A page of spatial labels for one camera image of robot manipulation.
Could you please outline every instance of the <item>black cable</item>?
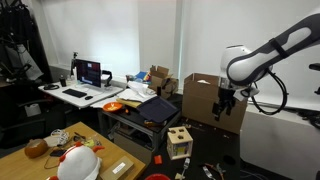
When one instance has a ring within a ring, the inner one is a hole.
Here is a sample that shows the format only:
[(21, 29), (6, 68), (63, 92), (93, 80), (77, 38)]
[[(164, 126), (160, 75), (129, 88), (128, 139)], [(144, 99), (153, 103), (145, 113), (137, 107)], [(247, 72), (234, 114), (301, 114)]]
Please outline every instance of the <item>black cable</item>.
[(267, 72), (270, 74), (270, 76), (278, 83), (278, 85), (280, 86), (280, 89), (282, 91), (282, 103), (281, 103), (281, 106), (276, 110), (276, 111), (273, 111), (273, 112), (268, 112), (268, 111), (265, 111), (263, 110), (259, 105), (258, 103), (256, 102), (255, 98), (252, 96), (251, 99), (252, 99), (252, 102), (253, 104), (255, 105), (255, 107), (259, 110), (259, 112), (262, 112), (266, 115), (274, 115), (274, 114), (277, 114), (279, 113), (287, 104), (287, 100), (288, 100), (288, 93), (287, 93), (287, 88), (285, 86), (285, 84), (281, 81), (281, 79), (276, 76), (275, 73), (272, 73), (269, 69), (267, 69)]

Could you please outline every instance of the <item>white desk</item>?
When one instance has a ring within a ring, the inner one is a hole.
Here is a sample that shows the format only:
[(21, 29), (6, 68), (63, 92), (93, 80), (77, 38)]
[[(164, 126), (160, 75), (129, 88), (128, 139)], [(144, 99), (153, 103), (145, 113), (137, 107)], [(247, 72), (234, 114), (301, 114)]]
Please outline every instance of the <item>white desk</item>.
[[(54, 85), (58, 85), (59, 88), (55, 89), (55, 90), (44, 90), (43, 87), (44, 86), (39, 86), (38, 89), (50, 94), (58, 99), (61, 99), (67, 103), (70, 103), (74, 106), (77, 106), (78, 108), (85, 108), (90, 106), (91, 104), (101, 101), (102, 99), (105, 99), (107, 97), (113, 96), (121, 91), (123, 91), (122, 88), (119, 87), (108, 87), (108, 89), (104, 88), (104, 84), (101, 85), (102, 88), (98, 88), (98, 87), (94, 87), (88, 84), (82, 84), (82, 85), (69, 85), (66, 87), (61, 87), (60, 82), (57, 83), (53, 83)], [(87, 93), (87, 96), (93, 96), (93, 98), (89, 99), (89, 100), (85, 100), (85, 97), (82, 98), (77, 98), (74, 96), (71, 96), (69, 94), (65, 94), (62, 91), (67, 90), (67, 89), (73, 89), (76, 91), (81, 91), (84, 93)]]

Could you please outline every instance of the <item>floor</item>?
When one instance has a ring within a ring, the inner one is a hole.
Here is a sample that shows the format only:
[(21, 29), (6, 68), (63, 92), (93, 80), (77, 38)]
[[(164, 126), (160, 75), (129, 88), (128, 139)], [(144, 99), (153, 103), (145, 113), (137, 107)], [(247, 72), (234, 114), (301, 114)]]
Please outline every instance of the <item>floor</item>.
[[(99, 122), (97, 116), (97, 110), (92, 108), (73, 110), (67, 114), (67, 126), (75, 124), (77, 122), (83, 122), (91, 127), (93, 130), (99, 132)], [(14, 147), (11, 149), (0, 149), (0, 158), (15, 152), (21, 148), (24, 148), (25, 144)], [(289, 178), (280, 176), (273, 172), (254, 166), (250, 163), (242, 161), (240, 179), (244, 180), (289, 180)]]

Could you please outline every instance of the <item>mouse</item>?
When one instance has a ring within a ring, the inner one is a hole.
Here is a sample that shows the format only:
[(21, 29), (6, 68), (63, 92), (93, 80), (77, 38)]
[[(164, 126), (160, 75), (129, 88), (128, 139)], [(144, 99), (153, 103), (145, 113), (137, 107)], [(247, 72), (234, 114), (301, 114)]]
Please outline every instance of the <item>mouse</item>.
[(93, 98), (93, 96), (86, 96), (84, 99), (85, 100), (89, 100), (89, 99), (92, 99)]

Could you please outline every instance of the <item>monitor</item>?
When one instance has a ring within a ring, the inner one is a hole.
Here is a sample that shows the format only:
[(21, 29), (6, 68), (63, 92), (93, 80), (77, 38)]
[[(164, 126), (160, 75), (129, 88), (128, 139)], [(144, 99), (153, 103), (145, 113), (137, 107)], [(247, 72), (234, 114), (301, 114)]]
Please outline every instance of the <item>monitor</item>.
[(76, 59), (77, 80), (96, 87), (101, 87), (100, 63)]

